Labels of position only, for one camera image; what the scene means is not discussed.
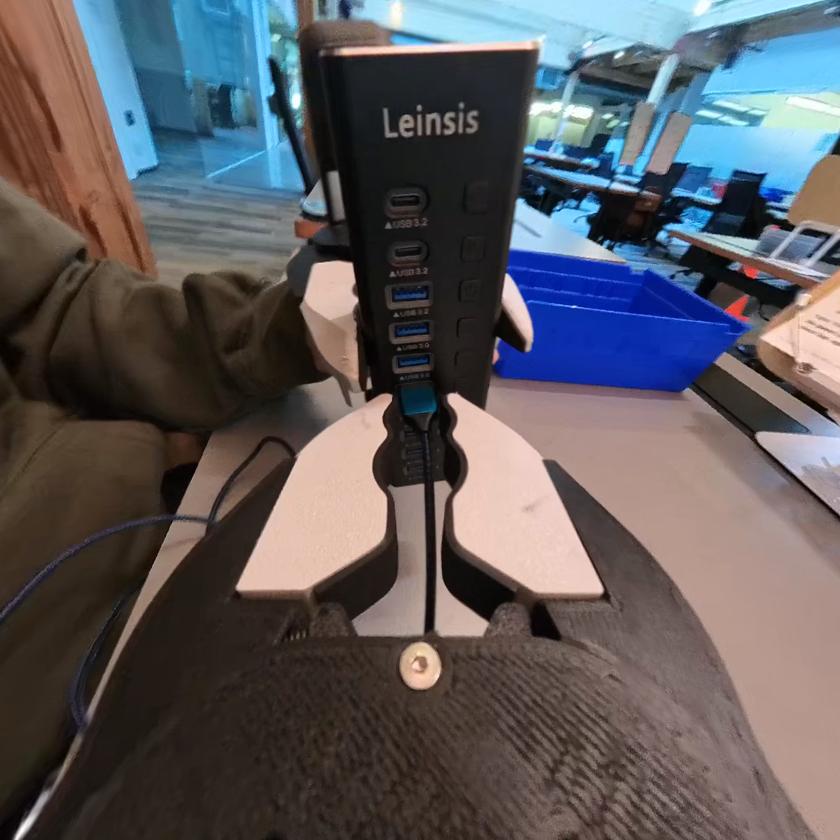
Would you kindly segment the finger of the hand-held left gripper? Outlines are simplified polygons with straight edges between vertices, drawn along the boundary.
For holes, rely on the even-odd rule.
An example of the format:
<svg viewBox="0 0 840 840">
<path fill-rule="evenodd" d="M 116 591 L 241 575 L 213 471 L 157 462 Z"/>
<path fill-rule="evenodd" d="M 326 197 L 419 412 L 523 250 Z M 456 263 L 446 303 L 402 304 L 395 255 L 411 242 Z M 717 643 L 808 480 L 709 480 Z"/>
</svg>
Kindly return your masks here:
<svg viewBox="0 0 840 840">
<path fill-rule="evenodd" d="M 350 262 L 320 262 L 311 268 L 301 315 L 316 367 L 338 383 L 352 407 L 353 395 L 365 392 L 369 372 Z"/>
<path fill-rule="evenodd" d="M 523 354 L 532 350 L 532 319 L 519 289 L 502 289 L 496 339 Z"/>
</svg>

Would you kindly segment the person's left forearm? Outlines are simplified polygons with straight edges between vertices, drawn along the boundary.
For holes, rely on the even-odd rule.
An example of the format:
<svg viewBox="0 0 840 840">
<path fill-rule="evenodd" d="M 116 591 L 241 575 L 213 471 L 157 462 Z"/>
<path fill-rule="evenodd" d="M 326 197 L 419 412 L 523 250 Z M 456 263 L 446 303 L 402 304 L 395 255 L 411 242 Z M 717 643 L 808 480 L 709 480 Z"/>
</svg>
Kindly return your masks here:
<svg viewBox="0 0 840 840">
<path fill-rule="evenodd" d="M 170 287 L 92 258 L 5 179 L 1 305 L 2 403 L 207 431 L 328 376 L 285 281 L 215 272 Z"/>
</svg>

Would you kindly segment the blue braided cable teal plug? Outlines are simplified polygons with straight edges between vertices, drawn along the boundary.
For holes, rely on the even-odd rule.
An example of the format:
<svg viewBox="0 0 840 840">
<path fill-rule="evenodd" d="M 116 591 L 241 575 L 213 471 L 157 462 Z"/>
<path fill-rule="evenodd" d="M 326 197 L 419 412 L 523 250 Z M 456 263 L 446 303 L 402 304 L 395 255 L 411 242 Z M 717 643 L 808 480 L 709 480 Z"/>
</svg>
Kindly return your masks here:
<svg viewBox="0 0 840 840">
<path fill-rule="evenodd" d="M 412 425 L 421 442 L 423 460 L 425 536 L 424 630 L 426 632 L 430 632 L 434 629 L 435 625 L 438 550 L 435 542 L 436 514 L 434 499 L 434 471 L 429 428 L 431 427 L 433 419 L 438 411 L 438 399 L 436 391 L 431 385 L 417 385 L 401 388 L 398 391 L 398 401 L 403 420 Z M 3 606 L 1 612 L 1 622 L 5 623 L 26 601 L 26 599 L 38 589 L 40 585 L 45 583 L 50 576 L 58 571 L 58 568 L 64 562 L 67 562 L 77 556 L 79 552 L 89 548 L 99 541 L 125 532 L 174 522 L 202 524 L 205 526 L 205 534 L 213 532 L 216 528 L 219 512 L 227 494 L 232 489 L 236 480 L 256 459 L 261 450 L 269 444 L 284 445 L 285 442 L 282 441 L 279 436 L 267 436 L 262 438 L 247 458 L 242 461 L 226 479 L 221 490 L 217 493 L 210 511 L 205 517 L 197 516 L 195 514 L 157 514 L 149 517 L 136 518 L 122 522 L 119 525 L 94 532 L 84 540 L 69 546 L 67 550 L 58 555 L 42 570 L 36 573 L 25 584 L 25 586 Z"/>
</svg>

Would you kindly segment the black tripod leg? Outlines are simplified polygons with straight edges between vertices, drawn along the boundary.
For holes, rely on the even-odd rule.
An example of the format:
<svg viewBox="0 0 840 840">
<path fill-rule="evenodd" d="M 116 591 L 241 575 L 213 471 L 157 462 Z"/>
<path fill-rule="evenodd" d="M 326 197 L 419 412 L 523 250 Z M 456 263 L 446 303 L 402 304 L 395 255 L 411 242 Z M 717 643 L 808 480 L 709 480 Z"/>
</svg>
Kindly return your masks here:
<svg viewBox="0 0 840 840">
<path fill-rule="evenodd" d="M 277 117 L 290 143 L 291 151 L 297 163 L 301 179 L 304 185 L 304 192 L 309 195 L 317 179 L 314 177 L 303 135 L 297 124 L 295 109 L 289 99 L 287 77 L 285 76 L 280 63 L 274 56 L 267 59 L 270 83 L 273 91 L 268 97 L 269 110 Z"/>
</svg>

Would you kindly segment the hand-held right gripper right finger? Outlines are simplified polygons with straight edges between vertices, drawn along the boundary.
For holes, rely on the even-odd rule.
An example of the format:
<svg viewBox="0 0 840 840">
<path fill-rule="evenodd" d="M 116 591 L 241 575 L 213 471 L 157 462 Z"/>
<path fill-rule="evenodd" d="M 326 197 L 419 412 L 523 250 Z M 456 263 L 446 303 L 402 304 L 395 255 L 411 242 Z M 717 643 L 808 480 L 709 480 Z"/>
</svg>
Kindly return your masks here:
<svg viewBox="0 0 840 840">
<path fill-rule="evenodd" d="M 606 593 L 541 454 L 515 430 L 457 394 L 447 417 L 442 575 L 483 618 L 505 603 L 533 612 Z"/>
</svg>

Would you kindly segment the clear acrylic holder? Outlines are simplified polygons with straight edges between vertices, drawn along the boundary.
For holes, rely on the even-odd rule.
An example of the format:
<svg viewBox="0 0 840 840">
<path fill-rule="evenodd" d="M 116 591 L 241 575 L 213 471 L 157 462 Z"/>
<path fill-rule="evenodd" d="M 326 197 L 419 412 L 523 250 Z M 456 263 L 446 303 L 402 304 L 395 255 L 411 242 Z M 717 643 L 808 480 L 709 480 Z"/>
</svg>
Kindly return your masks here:
<svg viewBox="0 0 840 840">
<path fill-rule="evenodd" d="M 766 227 L 754 253 L 810 269 L 835 250 L 838 242 L 839 226 L 808 220 L 790 230 Z"/>
</svg>

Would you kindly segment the rows of office desks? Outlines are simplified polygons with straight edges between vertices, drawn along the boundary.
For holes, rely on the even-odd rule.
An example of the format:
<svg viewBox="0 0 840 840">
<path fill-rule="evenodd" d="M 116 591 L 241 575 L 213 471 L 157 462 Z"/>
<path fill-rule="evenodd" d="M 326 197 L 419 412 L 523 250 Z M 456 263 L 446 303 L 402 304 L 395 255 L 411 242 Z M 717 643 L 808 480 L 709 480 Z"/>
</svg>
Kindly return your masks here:
<svg viewBox="0 0 840 840">
<path fill-rule="evenodd" d="M 628 196 L 632 200 L 631 203 L 634 203 L 639 196 L 658 197 L 655 193 L 640 191 L 634 185 L 609 181 L 589 174 L 558 170 L 542 164 L 524 163 L 523 171 L 557 188 L 568 187 L 570 189 L 581 189 L 586 193 Z M 791 262 L 773 258 L 770 254 L 761 254 L 757 250 L 758 242 L 756 240 L 723 234 L 700 234 L 683 227 L 675 228 L 673 234 L 691 247 L 725 259 L 727 265 L 739 263 L 743 266 L 750 266 L 800 288 L 813 288 L 832 276 L 832 274 L 825 274 L 816 270 L 813 266 L 807 266 L 804 261 Z"/>
</svg>

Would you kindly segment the silver document stand base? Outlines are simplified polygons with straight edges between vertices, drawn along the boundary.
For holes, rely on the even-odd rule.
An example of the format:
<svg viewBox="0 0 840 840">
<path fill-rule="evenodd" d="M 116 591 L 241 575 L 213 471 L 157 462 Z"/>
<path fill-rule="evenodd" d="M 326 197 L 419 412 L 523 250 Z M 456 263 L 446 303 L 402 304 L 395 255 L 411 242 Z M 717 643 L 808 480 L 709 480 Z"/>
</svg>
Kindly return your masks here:
<svg viewBox="0 0 840 840">
<path fill-rule="evenodd" d="M 755 442 L 839 516 L 839 437 L 759 432 Z"/>
</svg>

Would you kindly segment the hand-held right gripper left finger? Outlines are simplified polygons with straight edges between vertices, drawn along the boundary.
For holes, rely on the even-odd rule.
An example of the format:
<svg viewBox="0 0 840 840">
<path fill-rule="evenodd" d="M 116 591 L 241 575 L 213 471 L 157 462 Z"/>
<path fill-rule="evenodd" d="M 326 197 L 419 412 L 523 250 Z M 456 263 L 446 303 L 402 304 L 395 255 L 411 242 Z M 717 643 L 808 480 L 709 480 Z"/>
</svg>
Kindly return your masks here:
<svg viewBox="0 0 840 840">
<path fill-rule="evenodd" d="M 394 501 L 375 470 L 391 404 L 366 403 L 302 449 L 239 577 L 239 596 L 339 604 L 356 618 L 391 590 Z"/>
</svg>

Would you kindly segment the wooden pillar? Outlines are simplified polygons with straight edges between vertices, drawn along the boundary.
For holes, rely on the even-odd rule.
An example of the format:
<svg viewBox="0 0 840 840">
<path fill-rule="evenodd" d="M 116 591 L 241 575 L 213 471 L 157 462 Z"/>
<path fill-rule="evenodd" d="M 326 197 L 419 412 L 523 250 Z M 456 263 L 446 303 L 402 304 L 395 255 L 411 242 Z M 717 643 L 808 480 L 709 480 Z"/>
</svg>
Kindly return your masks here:
<svg viewBox="0 0 840 840">
<path fill-rule="evenodd" d="M 1 2 L 1 169 L 97 258 L 156 264 L 70 1 Z"/>
</svg>

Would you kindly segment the dark stand panel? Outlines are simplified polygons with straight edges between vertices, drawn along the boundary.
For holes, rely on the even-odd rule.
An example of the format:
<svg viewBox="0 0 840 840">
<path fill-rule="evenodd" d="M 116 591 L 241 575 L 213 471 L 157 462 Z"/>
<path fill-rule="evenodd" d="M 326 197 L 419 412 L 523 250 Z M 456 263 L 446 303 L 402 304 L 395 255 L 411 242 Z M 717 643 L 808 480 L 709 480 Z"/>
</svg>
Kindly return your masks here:
<svg viewBox="0 0 840 840">
<path fill-rule="evenodd" d="M 538 54 L 322 56 L 371 396 L 430 384 L 485 407 Z"/>
</svg>

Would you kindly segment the printed instruction sheet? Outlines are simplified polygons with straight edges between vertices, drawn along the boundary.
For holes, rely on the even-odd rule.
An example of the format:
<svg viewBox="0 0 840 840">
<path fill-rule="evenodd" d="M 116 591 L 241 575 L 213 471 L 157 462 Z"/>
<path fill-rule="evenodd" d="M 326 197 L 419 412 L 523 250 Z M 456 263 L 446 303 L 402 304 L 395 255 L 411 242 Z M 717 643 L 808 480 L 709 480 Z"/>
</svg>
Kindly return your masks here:
<svg viewBox="0 0 840 840">
<path fill-rule="evenodd" d="M 760 362 L 839 421 L 839 273 L 805 290 L 758 342 Z"/>
</svg>

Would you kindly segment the group of black office chairs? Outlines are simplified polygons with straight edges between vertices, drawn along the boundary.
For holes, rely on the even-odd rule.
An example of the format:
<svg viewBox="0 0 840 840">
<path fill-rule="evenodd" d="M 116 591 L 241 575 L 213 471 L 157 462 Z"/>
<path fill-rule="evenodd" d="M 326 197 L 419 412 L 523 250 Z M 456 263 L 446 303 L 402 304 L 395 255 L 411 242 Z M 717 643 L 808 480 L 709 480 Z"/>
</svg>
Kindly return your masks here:
<svg viewBox="0 0 840 840">
<path fill-rule="evenodd" d="M 767 173 L 756 164 L 754 153 L 745 152 L 744 143 L 754 134 L 751 127 L 693 127 L 684 141 L 695 152 L 688 162 L 670 157 L 666 169 L 649 160 L 634 194 L 601 194 L 598 211 L 587 218 L 588 239 L 610 250 L 623 243 L 650 250 L 660 232 L 680 222 L 691 207 L 707 213 L 703 228 L 709 233 L 738 235 L 745 227 L 755 228 L 765 205 L 760 189 Z M 720 197 L 715 202 L 697 197 L 720 165 L 729 174 Z"/>
</svg>

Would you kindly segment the wooden document board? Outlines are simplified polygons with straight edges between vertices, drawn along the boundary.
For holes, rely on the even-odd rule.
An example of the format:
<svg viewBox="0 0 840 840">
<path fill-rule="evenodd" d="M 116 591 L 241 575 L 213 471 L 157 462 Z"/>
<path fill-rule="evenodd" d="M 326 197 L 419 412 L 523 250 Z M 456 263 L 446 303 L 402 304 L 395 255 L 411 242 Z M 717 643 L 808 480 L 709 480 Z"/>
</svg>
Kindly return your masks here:
<svg viewBox="0 0 840 840">
<path fill-rule="evenodd" d="M 794 226 L 815 222 L 839 227 L 839 155 L 830 154 L 813 166 L 787 219 Z"/>
</svg>

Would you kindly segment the blue plastic bin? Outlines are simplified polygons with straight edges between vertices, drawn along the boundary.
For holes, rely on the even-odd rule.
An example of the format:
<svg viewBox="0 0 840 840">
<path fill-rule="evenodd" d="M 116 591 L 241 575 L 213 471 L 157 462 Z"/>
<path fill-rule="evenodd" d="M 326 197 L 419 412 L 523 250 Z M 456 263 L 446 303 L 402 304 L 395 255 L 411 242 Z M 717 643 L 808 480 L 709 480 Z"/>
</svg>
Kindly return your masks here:
<svg viewBox="0 0 840 840">
<path fill-rule="evenodd" d="M 500 378 L 682 392 L 747 332 L 743 320 L 647 269 L 513 249 L 508 274 L 533 327 L 500 341 Z"/>
</svg>

